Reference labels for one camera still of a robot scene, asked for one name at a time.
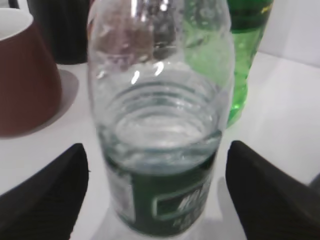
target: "white surface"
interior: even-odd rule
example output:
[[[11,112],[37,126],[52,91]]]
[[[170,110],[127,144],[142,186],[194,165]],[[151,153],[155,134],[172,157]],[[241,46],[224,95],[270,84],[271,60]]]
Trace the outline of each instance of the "white surface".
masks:
[[[33,22],[31,14],[15,8],[0,8],[0,41],[26,30]]]
[[[260,51],[320,67],[319,9],[319,0],[274,0]]]
[[[89,161],[88,191],[71,240],[109,240],[108,185],[87,94],[86,65],[61,66],[74,73],[79,90],[67,112],[29,135],[0,139],[0,193],[46,166],[74,143]],[[320,69],[258,53],[249,77],[242,118],[223,137],[209,194],[203,235],[208,240],[244,240],[224,180],[227,150],[242,140],[303,183],[320,172]],[[106,226],[101,225],[105,219]]]

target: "green plastic bottle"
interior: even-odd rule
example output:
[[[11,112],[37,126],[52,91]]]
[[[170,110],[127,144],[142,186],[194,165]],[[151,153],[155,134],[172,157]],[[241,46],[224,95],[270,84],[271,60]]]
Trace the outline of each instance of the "green plastic bottle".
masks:
[[[228,125],[234,124],[245,107],[247,78],[263,37],[274,0],[228,0],[236,64],[234,96]]]

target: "bottle label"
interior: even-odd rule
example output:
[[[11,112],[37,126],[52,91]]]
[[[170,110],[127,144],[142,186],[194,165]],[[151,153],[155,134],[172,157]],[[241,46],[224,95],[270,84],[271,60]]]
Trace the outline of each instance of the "bottle label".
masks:
[[[248,1],[228,0],[231,15],[232,31],[250,31],[264,28],[268,22],[273,0]]]
[[[181,173],[153,175],[124,169],[107,158],[116,212],[142,234],[169,237],[183,233],[205,209],[214,159],[215,154]]]

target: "plastic water bottle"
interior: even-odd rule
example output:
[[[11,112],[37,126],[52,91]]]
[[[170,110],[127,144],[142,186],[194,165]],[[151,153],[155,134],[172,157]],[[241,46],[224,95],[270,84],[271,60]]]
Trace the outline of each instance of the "plastic water bottle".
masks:
[[[89,85],[113,239],[190,238],[234,88],[225,0],[95,1]]]
[[[231,14],[236,64],[234,97],[229,125],[236,122],[245,107],[247,78],[263,37],[274,0],[227,0]]]

